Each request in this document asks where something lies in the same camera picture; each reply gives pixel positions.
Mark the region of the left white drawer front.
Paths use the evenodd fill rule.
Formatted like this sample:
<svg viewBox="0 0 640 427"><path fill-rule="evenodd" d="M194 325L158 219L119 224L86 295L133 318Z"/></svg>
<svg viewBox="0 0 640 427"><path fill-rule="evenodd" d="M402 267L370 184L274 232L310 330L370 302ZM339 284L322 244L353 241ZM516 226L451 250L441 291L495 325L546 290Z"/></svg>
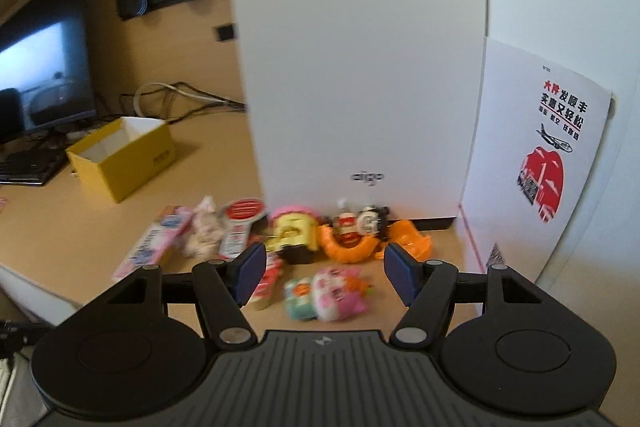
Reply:
<svg viewBox="0 0 640 427"><path fill-rule="evenodd" d="M5 265L1 265L1 288L29 317L58 326L75 314L79 303L48 291Z"/></svg>

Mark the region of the black keyboard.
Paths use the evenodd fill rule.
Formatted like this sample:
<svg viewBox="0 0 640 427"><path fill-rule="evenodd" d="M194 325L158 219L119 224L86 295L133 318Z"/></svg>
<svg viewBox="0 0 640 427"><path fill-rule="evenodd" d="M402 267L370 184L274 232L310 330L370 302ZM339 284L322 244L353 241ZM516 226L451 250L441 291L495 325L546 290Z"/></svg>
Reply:
<svg viewBox="0 0 640 427"><path fill-rule="evenodd" d="M0 182L10 185L47 184L68 163L65 150L33 148L1 158Z"/></svg>

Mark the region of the small figure keychain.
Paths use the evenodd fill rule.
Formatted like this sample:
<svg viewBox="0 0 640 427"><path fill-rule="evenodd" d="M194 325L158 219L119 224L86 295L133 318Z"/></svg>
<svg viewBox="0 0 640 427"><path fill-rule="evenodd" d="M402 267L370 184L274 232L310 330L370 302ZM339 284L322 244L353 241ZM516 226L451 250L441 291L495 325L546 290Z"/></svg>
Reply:
<svg viewBox="0 0 640 427"><path fill-rule="evenodd" d="M346 199L340 199L337 208L340 212L333 220L333 234L340 245L354 247L366 237L386 239L390 208L366 206L355 212Z"/></svg>

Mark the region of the pink and teal squishy toy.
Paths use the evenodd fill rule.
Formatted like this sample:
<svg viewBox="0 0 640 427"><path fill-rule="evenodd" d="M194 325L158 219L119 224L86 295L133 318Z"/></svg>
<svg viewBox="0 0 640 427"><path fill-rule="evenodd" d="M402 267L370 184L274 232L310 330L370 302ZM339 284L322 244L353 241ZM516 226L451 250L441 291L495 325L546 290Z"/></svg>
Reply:
<svg viewBox="0 0 640 427"><path fill-rule="evenodd" d="M313 277L286 282L283 291L285 309L292 319L343 322L368 311L372 285L357 269L329 267Z"/></svg>

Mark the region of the white computer case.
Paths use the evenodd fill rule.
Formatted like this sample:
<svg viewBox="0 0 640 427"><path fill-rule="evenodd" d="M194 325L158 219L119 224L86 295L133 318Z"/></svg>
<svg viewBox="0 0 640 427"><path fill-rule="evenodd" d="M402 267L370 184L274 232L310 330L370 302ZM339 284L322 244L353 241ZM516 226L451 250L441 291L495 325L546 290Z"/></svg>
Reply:
<svg viewBox="0 0 640 427"><path fill-rule="evenodd" d="M269 208L451 218L482 84L486 0L232 0Z"/></svg>

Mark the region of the white courier envelope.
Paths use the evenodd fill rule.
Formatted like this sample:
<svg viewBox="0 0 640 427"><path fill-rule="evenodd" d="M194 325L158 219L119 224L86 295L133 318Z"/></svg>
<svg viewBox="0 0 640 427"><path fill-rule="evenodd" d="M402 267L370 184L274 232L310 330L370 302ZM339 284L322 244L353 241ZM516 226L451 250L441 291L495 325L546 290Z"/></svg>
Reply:
<svg viewBox="0 0 640 427"><path fill-rule="evenodd" d="M459 205L465 262L536 280L584 191L612 94L494 39L485 46L473 152Z"/></svg>

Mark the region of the yellow pink cupcake toy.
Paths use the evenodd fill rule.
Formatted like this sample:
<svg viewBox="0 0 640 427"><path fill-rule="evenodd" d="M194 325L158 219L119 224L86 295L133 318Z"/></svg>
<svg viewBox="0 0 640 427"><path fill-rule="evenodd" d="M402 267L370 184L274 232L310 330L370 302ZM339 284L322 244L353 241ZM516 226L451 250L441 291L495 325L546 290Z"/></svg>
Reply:
<svg viewBox="0 0 640 427"><path fill-rule="evenodd" d="M320 217L313 209L285 206L270 212L272 245L289 265L310 265L318 253Z"/></svg>

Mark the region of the white wrapper toy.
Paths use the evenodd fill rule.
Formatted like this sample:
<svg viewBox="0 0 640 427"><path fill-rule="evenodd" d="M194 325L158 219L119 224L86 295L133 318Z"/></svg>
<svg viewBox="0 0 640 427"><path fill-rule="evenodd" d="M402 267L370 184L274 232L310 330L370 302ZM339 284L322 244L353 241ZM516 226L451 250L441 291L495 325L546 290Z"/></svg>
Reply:
<svg viewBox="0 0 640 427"><path fill-rule="evenodd" d="M224 238L224 227L212 196L205 196L193 210L188 234L183 245L187 258L209 260L218 257Z"/></svg>

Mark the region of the red white round lid container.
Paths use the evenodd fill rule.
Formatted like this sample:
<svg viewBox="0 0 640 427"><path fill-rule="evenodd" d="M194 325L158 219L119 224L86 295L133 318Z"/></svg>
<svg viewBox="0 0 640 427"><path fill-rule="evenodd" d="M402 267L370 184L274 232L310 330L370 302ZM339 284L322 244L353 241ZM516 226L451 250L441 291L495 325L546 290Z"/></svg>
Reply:
<svg viewBox="0 0 640 427"><path fill-rule="evenodd" d="M248 245L253 225L265 215L264 202L255 197L237 199L224 207L224 237L219 247L221 259L231 261L239 257Z"/></svg>

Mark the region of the yellow cardboard box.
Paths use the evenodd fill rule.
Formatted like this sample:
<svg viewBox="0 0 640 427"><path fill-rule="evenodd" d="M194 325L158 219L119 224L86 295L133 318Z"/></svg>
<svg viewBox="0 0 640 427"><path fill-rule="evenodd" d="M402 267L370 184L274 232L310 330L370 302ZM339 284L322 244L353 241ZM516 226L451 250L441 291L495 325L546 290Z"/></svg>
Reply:
<svg viewBox="0 0 640 427"><path fill-rule="evenodd" d="M120 117L66 150L84 190L117 204L177 158L166 121Z"/></svg>

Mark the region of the black computer monitor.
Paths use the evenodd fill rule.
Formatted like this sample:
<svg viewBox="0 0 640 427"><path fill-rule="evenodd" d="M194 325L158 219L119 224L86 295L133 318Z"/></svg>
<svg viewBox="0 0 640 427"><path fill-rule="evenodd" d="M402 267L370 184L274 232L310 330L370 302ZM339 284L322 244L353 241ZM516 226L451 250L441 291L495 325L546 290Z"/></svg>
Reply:
<svg viewBox="0 0 640 427"><path fill-rule="evenodd" d="M1 26L1 142L96 116L86 0L30 0Z"/></svg>

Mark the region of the orange plastic shell toy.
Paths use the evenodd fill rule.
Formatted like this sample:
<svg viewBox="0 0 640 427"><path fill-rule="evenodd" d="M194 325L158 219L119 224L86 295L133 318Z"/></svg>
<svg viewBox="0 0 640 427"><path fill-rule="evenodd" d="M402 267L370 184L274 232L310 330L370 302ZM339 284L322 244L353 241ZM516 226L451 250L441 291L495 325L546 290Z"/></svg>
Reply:
<svg viewBox="0 0 640 427"><path fill-rule="evenodd" d="M410 220L399 220L388 228L388 240L396 243L419 262L430 260L433 254L433 239L421 233Z"/></svg>

